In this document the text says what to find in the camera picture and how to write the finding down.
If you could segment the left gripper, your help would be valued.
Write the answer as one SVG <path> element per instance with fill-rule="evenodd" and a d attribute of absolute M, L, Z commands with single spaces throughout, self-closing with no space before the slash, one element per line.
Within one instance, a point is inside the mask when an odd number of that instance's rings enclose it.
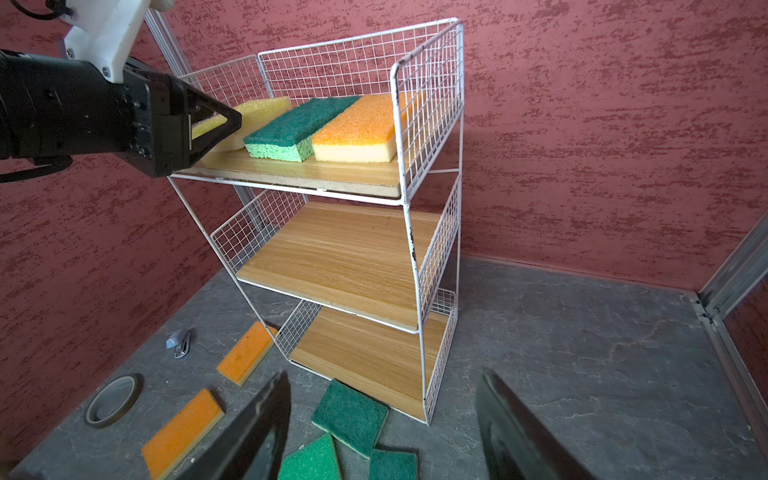
<path fill-rule="evenodd" d="M 123 80 L 130 136 L 119 157 L 151 178 L 191 167 L 242 126 L 233 107 L 133 57 Z"/>

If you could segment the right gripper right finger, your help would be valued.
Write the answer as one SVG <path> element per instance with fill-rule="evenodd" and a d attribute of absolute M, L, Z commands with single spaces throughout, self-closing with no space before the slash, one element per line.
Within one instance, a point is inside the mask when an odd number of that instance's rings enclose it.
<path fill-rule="evenodd" d="M 490 369 L 478 381 L 475 408 L 491 479 L 594 477 Z"/>

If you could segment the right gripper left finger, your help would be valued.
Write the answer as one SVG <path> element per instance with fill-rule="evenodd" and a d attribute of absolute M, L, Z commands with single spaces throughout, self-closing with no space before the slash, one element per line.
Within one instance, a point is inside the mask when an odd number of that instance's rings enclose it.
<path fill-rule="evenodd" d="M 182 479 L 276 479 L 287 442 L 291 388 L 277 372 Z"/>

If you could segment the yellow sponge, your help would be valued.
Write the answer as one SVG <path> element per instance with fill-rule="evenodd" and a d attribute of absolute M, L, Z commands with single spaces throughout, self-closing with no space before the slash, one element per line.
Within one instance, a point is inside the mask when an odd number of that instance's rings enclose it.
<path fill-rule="evenodd" d="M 234 107 L 242 115 L 242 125 L 239 130 L 229 135 L 214 146 L 212 152 L 229 152 L 243 149 L 244 139 L 270 122 L 292 109 L 288 97 L 251 100 Z M 192 126 L 192 139 L 196 139 L 211 130 L 226 123 L 226 118 L 220 114 L 197 122 Z"/>

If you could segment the white wire shelf rack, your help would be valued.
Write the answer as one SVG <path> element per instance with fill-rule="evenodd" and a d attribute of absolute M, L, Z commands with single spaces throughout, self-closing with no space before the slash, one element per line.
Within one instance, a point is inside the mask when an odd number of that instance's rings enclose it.
<path fill-rule="evenodd" d="M 275 49 L 185 77 L 226 104 L 380 94 L 395 154 L 379 164 L 289 163 L 211 153 L 172 176 L 230 185 L 240 209 L 204 237 L 241 293 L 297 299 L 269 336 L 291 364 L 432 420 L 458 321 L 442 286 L 461 255 L 461 166 L 438 168 L 464 133 L 464 24 L 434 20 Z"/>

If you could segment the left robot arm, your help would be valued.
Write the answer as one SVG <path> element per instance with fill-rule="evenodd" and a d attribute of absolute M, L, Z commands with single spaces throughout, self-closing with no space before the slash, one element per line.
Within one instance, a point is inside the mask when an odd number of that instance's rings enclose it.
<path fill-rule="evenodd" d="M 112 153 L 151 177 L 192 167 L 242 126 L 242 115 L 186 82 L 130 58 L 111 83 L 88 62 L 1 53 L 1 157 L 58 173 L 77 155 Z"/>

